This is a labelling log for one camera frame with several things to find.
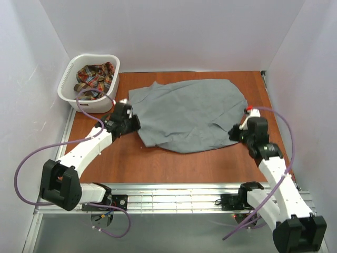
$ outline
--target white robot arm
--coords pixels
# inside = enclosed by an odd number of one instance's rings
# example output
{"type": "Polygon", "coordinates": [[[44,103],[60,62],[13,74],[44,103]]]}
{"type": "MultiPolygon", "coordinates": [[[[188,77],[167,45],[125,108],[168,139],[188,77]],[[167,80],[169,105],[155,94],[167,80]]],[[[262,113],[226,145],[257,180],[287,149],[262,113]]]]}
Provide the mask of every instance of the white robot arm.
{"type": "Polygon", "coordinates": [[[80,177],[87,166],[111,145],[116,138],[140,129],[137,115],[127,100],[117,102],[114,111],[102,118],[104,129],[97,123],[87,138],[58,161],[48,160],[43,165],[39,196],[65,210],[72,210],[78,203],[107,204],[110,188],[99,184],[80,184],[80,177]]]}
{"type": "Polygon", "coordinates": [[[260,117],[258,109],[247,108],[247,118],[241,125],[230,131],[230,139],[247,145],[249,155],[266,177],[273,189],[276,203],[269,199],[267,192],[258,182],[248,182],[240,186],[237,204],[243,208],[257,208],[257,211],[273,231],[273,240],[280,253],[318,251],[326,231],[322,216],[316,216],[299,194],[289,173],[284,174],[286,165],[280,148],[269,143],[268,122],[260,117]]]}

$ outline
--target brown tabletop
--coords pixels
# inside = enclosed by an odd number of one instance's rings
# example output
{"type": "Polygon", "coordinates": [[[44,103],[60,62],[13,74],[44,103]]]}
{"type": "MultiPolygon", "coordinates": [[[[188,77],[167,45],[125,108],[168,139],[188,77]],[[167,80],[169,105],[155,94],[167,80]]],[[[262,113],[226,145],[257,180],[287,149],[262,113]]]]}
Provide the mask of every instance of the brown tabletop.
{"type": "MultiPolygon", "coordinates": [[[[128,91],[150,86],[154,81],[168,84],[193,79],[228,79],[248,100],[249,105],[270,107],[259,71],[244,72],[151,72],[121,73],[116,100],[128,97],[128,91]]],[[[269,123],[270,141],[285,153],[284,145],[270,112],[261,112],[269,123]]],[[[95,121],[76,113],[70,140],[87,136],[95,121]]],[[[75,145],[69,145],[69,152],[75,145]]],[[[101,183],[224,183],[266,182],[254,160],[242,144],[191,154],[178,154],[161,148],[146,148],[138,134],[117,139],[84,171],[81,182],[101,183]]]]}

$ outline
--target plastic basket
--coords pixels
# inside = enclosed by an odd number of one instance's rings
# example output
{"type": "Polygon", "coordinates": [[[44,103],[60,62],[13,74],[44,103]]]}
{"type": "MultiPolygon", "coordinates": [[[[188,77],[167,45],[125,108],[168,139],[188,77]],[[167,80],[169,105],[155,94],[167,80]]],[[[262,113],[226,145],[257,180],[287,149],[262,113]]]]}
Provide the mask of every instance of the plastic basket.
{"type": "MultiPolygon", "coordinates": [[[[77,112],[79,112],[80,109],[78,108],[75,100],[78,92],[74,91],[74,86],[77,83],[77,71],[79,71],[85,65],[103,64],[106,62],[111,62],[111,64],[115,68],[115,74],[112,79],[110,89],[107,92],[107,95],[109,97],[115,99],[118,84],[120,82],[120,77],[118,75],[118,72],[120,70],[120,61],[116,56],[110,54],[81,54],[73,58],[69,62],[69,65],[63,74],[60,84],[58,85],[58,96],[64,101],[69,102],[69,104],[77,112]]],[[[80,100],[80,105],[82,106],[83,110],[88,113],[105,113],[109,111],[112,107],[110,99],[105,96],[96,100],[80,100]]]]}

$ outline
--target purple cable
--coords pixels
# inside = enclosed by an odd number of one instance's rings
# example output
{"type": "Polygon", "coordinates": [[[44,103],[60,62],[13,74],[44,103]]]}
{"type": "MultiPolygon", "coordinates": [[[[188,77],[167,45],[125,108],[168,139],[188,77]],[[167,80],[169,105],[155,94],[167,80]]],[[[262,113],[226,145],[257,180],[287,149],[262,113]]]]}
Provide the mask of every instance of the purple cable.
{"type": "Polygon", "coordinates": [[[99,231],[107,234],[108,236],[111,236],[113,238],[122,238],[123,236],[125,236],[130,228],[131,228],[131,217],[130,215],[127,213],[127,211],[125,211],[124,209],[122,208],[119,208],[119,207],[113,207],[113,206],[106,206],[106,205],[99,205],[99,204],[95,204],[95,203],[88,203],[89,206],[92,206],[92,207],[105,207],[105,208],[111,208],[111,209],[114,209],[114,210],[118,210],[118,211],[122,211],[123,213],[125,213],[125,215],[127,216],[127,219],[128,219],[128,226],[127,226],[127,229],[125,230],[125,232],[123,234],[121,234],[120,236],[117,236],[117,235],[114,235],[113,233],[110,233],[109,231],[105,230],[105,229],[102,229],[98,226],[93,226],[94,228],[98,229],[99,231]]]}
{"type": "MultiPolygon", "coordinates": [[[[288,174],[289,171],[291,170],[291,166],[292,166],[292,164],[294,162],[294,157],[295,157],[294,137],[293,137],[293,133],[292,133],[292,130],[290,128],[290,125],[289,125],[288,121],[282,115],[280,115],[278,112],[276,112],[275,110],[273,110],[271,108],[264,107],[264,106],[256,106],[256,107],[254,106],[253,109],[265,110],[265,111],[270,111],[270,112],[275,113],[277,116],[279,116],[283,120],[283,122],[288,127],[290,138],[291,138],[292,150],[291,150],[291,160],[290,160],[290,163],[289,163],[288,167],[286,167],[284,175],[288,174]]],[[[222,240],[223,241],[226,240],[231,235],[235,234],[241,227],[245,227],[246,226],[246,222],[248,222],[264,206],[264,204],[267,203],[267,201],[274,195],[274,193],[276,192],[276,190],[278,189],[278,187],[280,187],[280,185],[282,184],[282,182],[283,182],[284,179],[285,179],[285,177],[281,177],[281,179],[279,180],[279,182],[271,190],[271,192],[268,194],[268,196],[254,209],[254,211],[251,212],[240,224],[238,224],[233,231],[231,231],[228,235],[226,235],[224,238],[222,238],[222,240]]]]}
{"type": "MultiPolygon", "coordinates": [[[[96,118],[96,117],[93,117],[93,116],[91,116],[90,114],[88,114],[87,112],[85,112],[85,111],[82,109],[82,107],[81,107],[81,105],[80,105],[80,103],[79,103],[79,101],[78,101],[78,97],[79,97],[81,94],[83,94],[83,93],[85,93],[85,92],[87,92],[87,91],[96,91],[96,92],[98,92],[98,93],[104,94],[107,98],[109,98],[109,99],[111,100],[111,102],[113,103],[113,105],[114,105],[114,100],[113,100],[111,97],[109,97],[108,95],[106,95],[103,91],[100,91],[100,90],[98,90],[98,89],[87,89],[87,90],[80,91],[79,94],[78,94],[77,97],[76,97],[76,104],[77,104],[78,108],[80,109],[80,111],[81,111],[84,115],[86,115],[87,117],[89,117],[89,118],[91,118],[91,119],[93,119],[93,120],[97,120],[97,121],[101,124],[101,126],[102,126],[102,127],[101,127],[101,130],[100,130],[97,134],[93,135],[93,137],[97,137],[98,135],[100,135],[100,134],[103,132],[103,130],[104,130],[104,123],[103,123],[100,119],[98,119],[98,118],[96,118]]],[[[23,164],[24,164],[24,163],[25,163],[31,156],[35,155],[36,153],[38,153],[38,152],[40,152],[40,151],[42,151],[42,150],[50,149],[50,148],[53,148],[53,147],[59,147],[59,146],[62,146],[62,145],[68,145],[68,144],[80,143],[80,142],[88,141],[88,140],[91,140],[91,138],[85,138],[85,139],[80,139],[80,140],[75,140],[75,141],[67,141],[67,142],[62,142],[62,143],[55,143],[55,144],[51,144],[51,145],[47,145],[47,146],[38,148],[38,149],[34,150],[33,152],[31,152],[29,155],[27,155],[27,156],[20,162],[20,164],[17,166],[16,171],[15,171],[15,174],[14,174],[14,189],[15,189],[15,192],[16,192],[17,196],[18,196],[23,202],[25,202],[26,204],[29,204],[29,205],[33,205],[33,206],[51,206],[51,205],[53,205],[52,203],[49,203],[49,202],[40,202],[40,203],[31,202],[31,201],[25,199],[25,198],[21,195],[21,193],[20,193],[20,191],[19,191],[19,189],[18,189],[18,186],[17,186],[17,177],[18,177],[18,174],[19,174],[19,172],[20,172],[20,169],[21,169],[22,165],[23,165],[23,164]]]]}

